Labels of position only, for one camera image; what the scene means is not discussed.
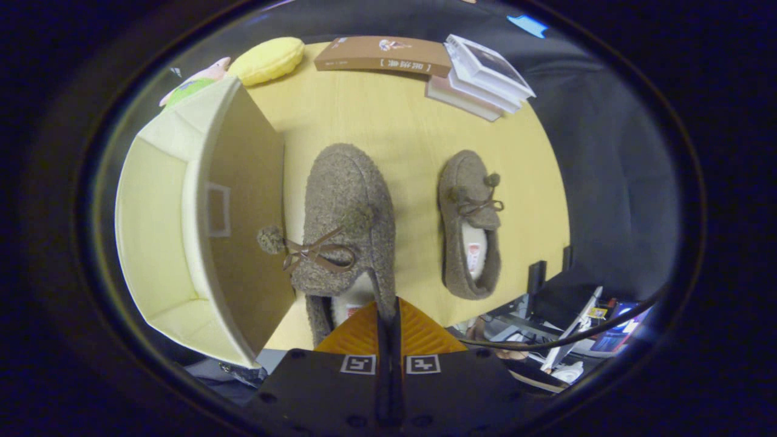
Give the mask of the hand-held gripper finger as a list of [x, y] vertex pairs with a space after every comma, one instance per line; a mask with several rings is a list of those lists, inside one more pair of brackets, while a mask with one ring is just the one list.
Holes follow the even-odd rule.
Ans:
[[403, 429], [518, 429], [535, 399], [494, 351], [467, 348], [404, 299], [391, 329], [392, 413]]
[[246, 410], [265, 429], [375, 429], [390, 415], [385, 324], [371, 302], [314, 350], [289, 350]]

